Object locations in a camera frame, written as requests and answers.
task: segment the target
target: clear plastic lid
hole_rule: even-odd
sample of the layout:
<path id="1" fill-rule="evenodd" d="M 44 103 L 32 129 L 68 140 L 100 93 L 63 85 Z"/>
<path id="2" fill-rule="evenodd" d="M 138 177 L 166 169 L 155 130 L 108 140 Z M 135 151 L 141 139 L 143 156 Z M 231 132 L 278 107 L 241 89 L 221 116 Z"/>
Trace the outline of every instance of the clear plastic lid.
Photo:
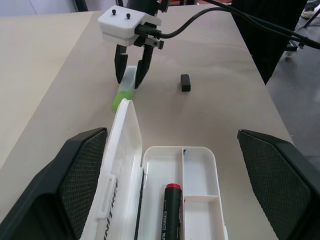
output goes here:
<path id="1" fill-rule="evenodd" d="M 81 240 L 133 240 L 140 187 L 142 137 L 133 102 L 123 99 L 104 150 Z"/>

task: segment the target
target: white wall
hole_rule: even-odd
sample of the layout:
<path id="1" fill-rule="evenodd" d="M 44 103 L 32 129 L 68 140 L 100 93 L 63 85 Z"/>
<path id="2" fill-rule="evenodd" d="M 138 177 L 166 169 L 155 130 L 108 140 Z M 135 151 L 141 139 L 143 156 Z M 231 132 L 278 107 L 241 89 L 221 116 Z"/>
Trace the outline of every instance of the white wall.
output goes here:
<path id="1" fill-rule="evenodd" d="M 0 0 L 0 17 L 35 15 L 29 0 Z"/>
<path id="2" fill-rule="evenodd" d="M 73 0 L 30 0 L 36 14 L 66 14 L 76 12 Z"/>
<path id="3" fill-rule="evenodd" d="M 85 2 L 89 11 L 106 11 L 117 4 L 116 0 L 85 0 Z"/>
<path id="4" fill-rule="evenodd" d="M 73 12 L 74 0 L 0 0 L 0 17 Z"/>

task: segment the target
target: red marker cap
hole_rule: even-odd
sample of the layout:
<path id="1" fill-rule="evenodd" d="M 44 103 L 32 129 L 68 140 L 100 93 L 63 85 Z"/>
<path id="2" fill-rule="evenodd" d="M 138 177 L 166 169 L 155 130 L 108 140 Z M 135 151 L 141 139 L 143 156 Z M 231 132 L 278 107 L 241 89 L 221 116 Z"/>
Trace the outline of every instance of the red marker cap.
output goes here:
<path id="1" fill-rule="evenodd" d="M 166 188 L 177 188 L 177 189 L 181 189 L 179 184 L 176 183 L 169 183 Z"/>

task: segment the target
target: black mesh padding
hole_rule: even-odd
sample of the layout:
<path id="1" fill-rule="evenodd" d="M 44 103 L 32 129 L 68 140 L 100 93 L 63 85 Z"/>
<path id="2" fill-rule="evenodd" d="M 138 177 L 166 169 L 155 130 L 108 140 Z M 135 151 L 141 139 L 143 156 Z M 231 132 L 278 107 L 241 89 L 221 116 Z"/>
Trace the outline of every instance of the black mesh padding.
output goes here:
<path id="1" fill-rule="evenodd" d="M 59 197 L 77 239 L 96 193 L 106 137 L 107 132 L 102 131 L 82 145 L 59 188 Z"/>
<path id="2" fill-rule="evenodd" d="M 253 192 L 279 240 L 299 226 L 312 200 L 312 190 L 270 143 L 239 135 Z"/>

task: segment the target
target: black marker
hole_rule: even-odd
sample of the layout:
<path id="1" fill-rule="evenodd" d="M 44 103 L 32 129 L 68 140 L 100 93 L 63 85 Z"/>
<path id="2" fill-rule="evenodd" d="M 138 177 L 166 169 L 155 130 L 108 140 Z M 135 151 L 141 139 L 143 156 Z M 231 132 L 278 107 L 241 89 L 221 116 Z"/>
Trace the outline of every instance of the black marker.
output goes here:
<path id="1" fill-rule="evenodd" d="M 161 240 L 180 240 L 181 187 L 170 183 L 164 190 Z"/>

